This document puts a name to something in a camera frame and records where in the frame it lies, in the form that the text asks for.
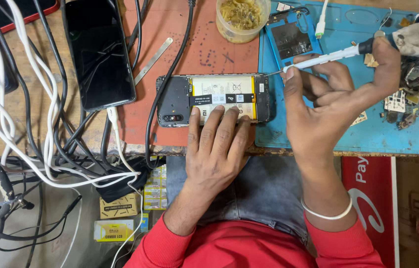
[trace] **red sleeve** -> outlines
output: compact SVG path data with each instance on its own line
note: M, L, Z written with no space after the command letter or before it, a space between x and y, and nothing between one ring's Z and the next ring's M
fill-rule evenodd
M179 267L183 263L186 248L194 233L195 230L187 236L172 233L161 216L151 231L142 238L123 268Z
M358 218L352 227L342 232L322 231L306 217L305 224L317 249L316 261L320 268L385 267Z

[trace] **silver bangle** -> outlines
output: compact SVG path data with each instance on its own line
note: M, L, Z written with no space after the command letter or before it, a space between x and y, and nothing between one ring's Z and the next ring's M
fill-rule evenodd
M350 197L350 203L349 203L349 206L347 207L347 209L346 209L344 212L342 212L341 214L339 214L339 215L337 215L337 216L325 216L325 215L319 214L319 213L317 213L317 212L315 212L315 211L311 210L311 209L310 209L310 208L308 208L308 207L307 207L307 205L305 204L305 202L304 202L304 198L301 198L301 199L300 199L300 203L302 204L302 207L303 207L305 210L307 210L307 212L309 212L310 214L313 214L313 215L315 215L315 216L317 216L317 217L321 217L321 218L326 219L326 220L338 220L338 219L341 219L341 218L343 218L344 216L346 216L346 215L350 212L350 210L352 209L352 197L351 197L350 195L349 195L349 197Z

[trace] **red phone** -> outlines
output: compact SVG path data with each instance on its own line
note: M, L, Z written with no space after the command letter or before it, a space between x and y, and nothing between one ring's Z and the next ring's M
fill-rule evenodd
M32 0L15 0L16 5L20 9L24 23L35 21L39 18L39 14L36 10ZM58 0L39 0L41 8L44 14L48 15L59 9ZM11 17L12 13L10 7L5 0L0 0L0 7L3 8ZM14 23L4 14L0 8L0 28L3 33L8 32L15 28Z

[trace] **orange work mat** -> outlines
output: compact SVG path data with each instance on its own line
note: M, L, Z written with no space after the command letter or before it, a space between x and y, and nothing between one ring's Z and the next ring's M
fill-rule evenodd
M119 108L120 136L126 143L145 144L145 128L156 94L155 82L166 75L180 49L188 22L188 2L184 0L150 0L150 8L142 24L142 46L134 77L169 37L173 43L137 85L137 100ZM135 2L125 0L124 28L127 35L137 21ZM135 56L135 43L130 61ZM259 38L247 44L233 44L224 39L216 27L216 0L198 0L193 25L177 68L177 74L217 74L258 72ZM186 146L187 127L162 128L153 117L153 145Z

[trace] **precision screwdriver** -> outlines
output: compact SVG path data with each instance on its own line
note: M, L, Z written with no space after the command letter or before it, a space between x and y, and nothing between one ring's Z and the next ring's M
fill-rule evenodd
M379 36L379 35L385 35L385 33L383 31L377 31L375 33L375 37ZM393 37L391 34L388 34L387 39L390 41L391 45L394 48L397 48L396 44L393 41ZM273 74L278 74L281 72L287 72L287 69L289 69L290 67L296 67L298 69L304 69L304 68L308 68L311 66L314 66L316 64L324 64L324 63L328 63L328 62L332 62L332 61L336 61L336 60L340 60L343 58L349 58L349 57L353 57L353 56L357 56L357 55L363 55L363 54L368 54L368 53L372 53L373 51L373 37L361 42L359 44L357 44L356 46L351 46L349 48L345 48L343 50L339 50L336 52L332 52L330 54L326 54L326 55L321 55L318 58L313 58L298 64L292 64L289 66L284 67L282 70L278 70L276 72L267 74L266 76L270 76Z

